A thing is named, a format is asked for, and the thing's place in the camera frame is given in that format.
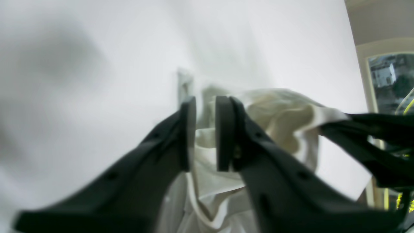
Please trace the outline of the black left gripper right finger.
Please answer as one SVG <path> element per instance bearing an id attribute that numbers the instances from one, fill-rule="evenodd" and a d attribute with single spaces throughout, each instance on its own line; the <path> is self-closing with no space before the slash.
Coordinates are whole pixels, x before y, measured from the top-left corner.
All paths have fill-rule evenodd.
<path id="1" fill-rule="evenodd" d="M 216 98 L 217 169 L 239 172 L 262 233 L 401 233 L 408 188 L 397 211 L 344 197 L 282 150 L 235 97 Z"/>

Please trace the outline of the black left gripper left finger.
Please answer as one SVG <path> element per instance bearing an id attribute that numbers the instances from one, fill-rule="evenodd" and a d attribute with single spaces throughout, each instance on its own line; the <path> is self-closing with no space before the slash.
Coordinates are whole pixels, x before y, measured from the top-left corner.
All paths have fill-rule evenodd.
<path id="1" fill-rule="evenodd" d="M 138 147 L 85 188 L 48 208 L 22 211 L 21 233 L 152 233 L 164 196 L 190 170 L 194 153 L 195 97 L 156 125 Z"/>

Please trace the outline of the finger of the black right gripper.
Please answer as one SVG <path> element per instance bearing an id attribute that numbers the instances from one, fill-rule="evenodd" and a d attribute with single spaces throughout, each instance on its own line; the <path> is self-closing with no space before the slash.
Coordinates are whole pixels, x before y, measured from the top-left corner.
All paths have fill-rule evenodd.
<path id="1" fill-rule="evenodd" d="M 368 142 L 366 134 L 321 128 L 323 136 L 363 165 L 381 188 L 413 188 L 413 163 L 391 155 Z"/>
<path id="2" fill-rule="evenodd" d="M 413 115 L 382 115 L 378 113 L 346 114 L 346 120 L 322 125 L 321 131 L 339 131 L 373 136 L 395 146 L 413 146 Z"/>

